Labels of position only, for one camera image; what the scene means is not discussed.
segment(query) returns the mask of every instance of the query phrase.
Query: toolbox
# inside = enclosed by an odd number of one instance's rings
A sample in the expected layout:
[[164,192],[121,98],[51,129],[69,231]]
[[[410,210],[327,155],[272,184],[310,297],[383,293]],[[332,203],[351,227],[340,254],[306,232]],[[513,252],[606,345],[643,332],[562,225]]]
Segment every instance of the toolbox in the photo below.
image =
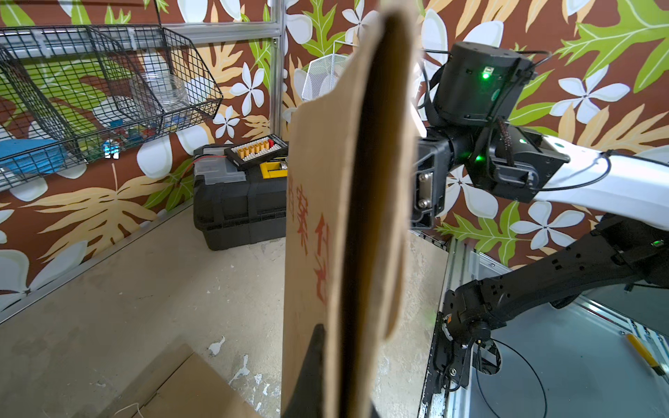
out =
[[195,150],[193,222],[212,250],[286,236],[286,177],[264,179],[259,166],[238,171],[220,145]]

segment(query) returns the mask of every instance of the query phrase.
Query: cardboard sheet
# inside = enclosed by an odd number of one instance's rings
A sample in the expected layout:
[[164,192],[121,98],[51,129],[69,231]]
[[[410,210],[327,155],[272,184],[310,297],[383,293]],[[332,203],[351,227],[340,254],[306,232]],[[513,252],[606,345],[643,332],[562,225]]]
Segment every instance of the cardboard sheet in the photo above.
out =
[[195,353],[163,383],[140,412],[145,418],[260,418]]
[[377,351],[399,315],[409,228],[410,6],[382,11],[332,92],[292,115],[282,410],[324,324],[323,416],[369,416]]

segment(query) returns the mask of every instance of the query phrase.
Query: battery charger board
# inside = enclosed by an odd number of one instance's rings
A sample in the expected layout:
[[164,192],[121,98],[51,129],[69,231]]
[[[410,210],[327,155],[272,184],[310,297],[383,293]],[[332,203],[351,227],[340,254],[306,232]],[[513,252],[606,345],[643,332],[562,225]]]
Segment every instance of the battery charger board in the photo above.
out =
[[288,145],[274,134],[225,150],[227,159],[241,170],[288,154]]

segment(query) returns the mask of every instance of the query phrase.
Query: wire basket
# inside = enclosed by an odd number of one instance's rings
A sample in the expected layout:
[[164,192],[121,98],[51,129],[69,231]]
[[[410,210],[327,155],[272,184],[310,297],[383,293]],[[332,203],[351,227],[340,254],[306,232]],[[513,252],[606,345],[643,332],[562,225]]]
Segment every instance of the wire basket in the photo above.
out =
[[341,74],[346,69],[346,64],[350,56],[336,54],[337,45],[349,45],[357,47],[354,43],[344,41],[334,41],[332,43],[332,53],[321,58],[316,58],[309,63],[306,71],[306,79],[302,88],[302,100],[308,102],[328,94],[339,81]]
[[193,43],[159,25],[0,29],[0,189],[202,123],[222,100]]

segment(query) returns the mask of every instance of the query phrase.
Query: floral wallpaper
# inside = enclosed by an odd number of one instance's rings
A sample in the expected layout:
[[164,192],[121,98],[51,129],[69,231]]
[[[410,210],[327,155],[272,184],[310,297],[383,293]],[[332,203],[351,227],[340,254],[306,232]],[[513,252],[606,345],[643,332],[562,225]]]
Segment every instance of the floral wallpaper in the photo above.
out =
[[3,0],[0,16],[4,26],[158,23],[154,1],[162,23],[263,21],[267,4],[264,0]]
[[[165,23],[267,21],[264,0],[157,0]],[[475,41],[511,49],[549,49],[553,59],[523,91],[511,115],[579,145],[669,160],[664,92],[669,79],[669,7],[654,0],[416,0],[425,48]],[[4,0],[6,26],[155,22],[145,0],[122,5]],[[350,54],[342,41],[364,37],[370,0],[286,0],[282,132],[302,103],[312,60]],[[0,310],[25,298],[192,196],[190,156],[202,144],[239,143],[269,132],[270,42],[199,45],[223,90],[214,120],[148,142],[118,160],[82,165],[0,192]],[[428,75],[446,62],[427,54]],[[416,102],[424,98],[419,86]],[[98,106],[104,106],[99,100]],[[95,107],[83,109],[94,118]],[[7,115],[0,115],[6,126]],[[569,245],[602,213],[562,203],[519,204],[476,189],[466,171],[448,177],[446,210],[433,233],[470,239],[519,268]]]
[[[669,5],[654,0],[416,0],[422,46],[448,49],[473,41],[509,49],[547,49],[510,116],[575,144],[659,156],[669,161]],[[368,0],[292,0],[283,95],[284,130],[302,103],[309,63],[349,54],[375,16]],[[426,54],[428,76],[446,54]],[[420,85],[417,103],[424,99]],[[434,96],[436,88],[430,92]],[[476,189],[460,167],[448,177],[446,208],[435,235],[469,239],[506,266],[519,268],[569,245],[603,213],[562,203],[518,203]]]
[[[106,19],[103,8],[96,6],[99,3],[68,3],[37,9],[4,1],[0,20],[5,25],[47,25],[104,23]],[[110,5],[115,19],[120,13],[130,23],[150,21],[150,10],[144,14],[141,1],[137,12],[123,4],[122,13]],[[159,5],[177,21],[191,19],[190,13],[203,15],[203,10],[206,21],[212,22],[269,19],[264,1],[253,7],[240,5],[239,0],[159,0]],[[121,151],[119,159],[102,159],[0,191],[0,310],[190,199],[191,156],[196,148],[242,143],[268,134],[270,44],[259,39],[197,46],[223,91],[223,104],[213,120]],[[147,71],[156,64],[160,63],[143,62]],[[87,74],[74,76],[84,80]],[[94,96],[91,108],[70,106],[99,122],[95,115],[102,114],[100,109],[109,106],[111,99],[100,91]],[[5,129],[24,137],[9,120],[10,115],[0,114]]]

